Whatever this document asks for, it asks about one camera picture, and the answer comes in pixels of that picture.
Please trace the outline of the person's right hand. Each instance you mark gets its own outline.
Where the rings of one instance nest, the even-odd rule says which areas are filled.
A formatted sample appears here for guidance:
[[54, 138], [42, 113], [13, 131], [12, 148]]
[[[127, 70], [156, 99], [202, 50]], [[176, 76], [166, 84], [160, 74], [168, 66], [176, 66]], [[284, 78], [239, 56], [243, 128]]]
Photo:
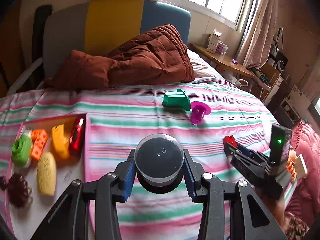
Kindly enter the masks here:
[[260, 198], [274, 216], [279, 226], [285, 231], [285, 199], [282, 194], [278, 200], [270, 198], [263, 192], [260, 193]]

